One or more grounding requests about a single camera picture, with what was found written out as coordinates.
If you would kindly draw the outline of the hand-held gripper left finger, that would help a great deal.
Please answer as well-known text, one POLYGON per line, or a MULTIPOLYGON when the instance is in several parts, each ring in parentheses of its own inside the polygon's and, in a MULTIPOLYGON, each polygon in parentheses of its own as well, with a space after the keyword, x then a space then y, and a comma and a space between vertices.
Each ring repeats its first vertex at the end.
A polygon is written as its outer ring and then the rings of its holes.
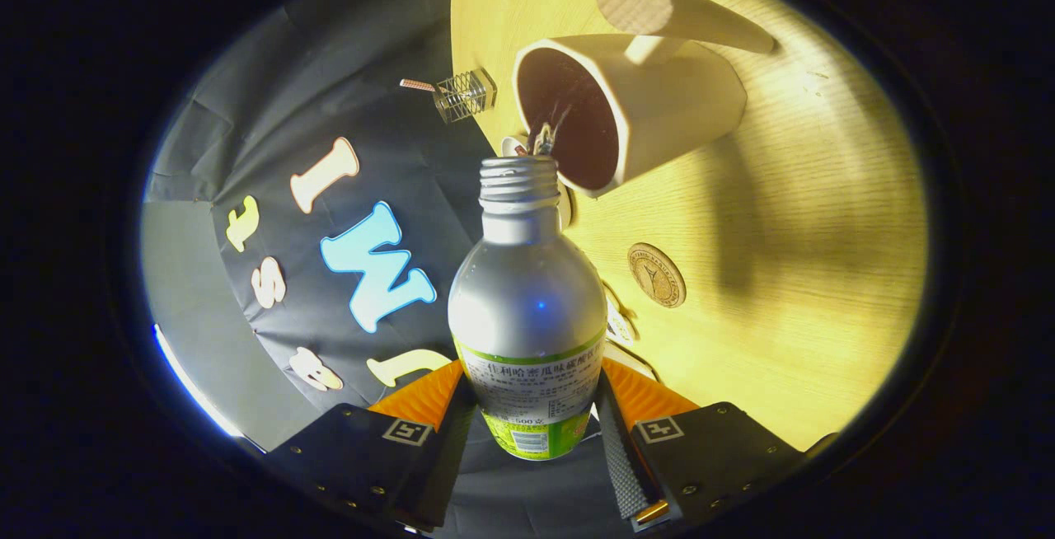
POLYGON ((332 407, 266 453, 264 467, 324 508, 431 532, 444 524, 476 410, 453 360, 373 406, 332 407))

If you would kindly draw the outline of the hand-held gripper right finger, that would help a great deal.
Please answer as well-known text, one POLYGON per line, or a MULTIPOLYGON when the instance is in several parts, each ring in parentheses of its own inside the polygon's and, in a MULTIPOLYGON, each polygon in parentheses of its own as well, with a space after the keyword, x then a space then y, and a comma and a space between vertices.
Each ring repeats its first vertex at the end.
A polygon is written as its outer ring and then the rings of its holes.
POLYGON ((730 401, 698 406, 615 360, 595 406, 619 515, 637 534, 715 523, 808 460, 730 401))

